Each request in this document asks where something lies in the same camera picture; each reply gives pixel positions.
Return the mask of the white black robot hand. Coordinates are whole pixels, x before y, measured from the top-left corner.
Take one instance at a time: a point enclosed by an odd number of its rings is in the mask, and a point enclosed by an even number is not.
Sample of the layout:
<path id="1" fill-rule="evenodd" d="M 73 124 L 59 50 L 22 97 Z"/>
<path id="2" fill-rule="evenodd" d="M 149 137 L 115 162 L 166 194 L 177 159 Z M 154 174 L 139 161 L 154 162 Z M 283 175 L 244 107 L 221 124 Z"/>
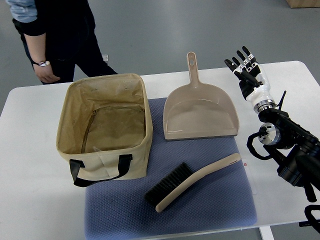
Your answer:
<path id="1" fill-rule="evenodd" d="M 255 56 L 246 46 L 236 53 L 238 57 L 225 59 L 224 63 L 238 78 L 243 98 L 251 103 L 257 114 L 265 109 L 275 108 L 277 104 L 270 94 L 269 80 Z"/>

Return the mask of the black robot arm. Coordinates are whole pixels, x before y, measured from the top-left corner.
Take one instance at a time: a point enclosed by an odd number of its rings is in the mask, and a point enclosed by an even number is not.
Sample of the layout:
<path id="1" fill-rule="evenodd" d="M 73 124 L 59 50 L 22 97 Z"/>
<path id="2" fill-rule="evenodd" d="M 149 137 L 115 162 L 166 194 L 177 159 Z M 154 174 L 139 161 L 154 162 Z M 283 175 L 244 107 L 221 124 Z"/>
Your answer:
<path id="1" fill-rule="evenodd" d="M 314 191 L 320 187 L 319 139 L 292 121 L 289 114 L 282 111 L 281 103 L 276 104 L 269 97 L 251 102 L 263 124 L 248 137 L 248 150 L 260 160 L 275 160 L 278 176 L 294 187 L 304 188 L 310 205 L 304 209 L 307 220 L 299 226 L 311 226 L 318 232 L 320 221 L 313 212 L 320 209 Z"/>

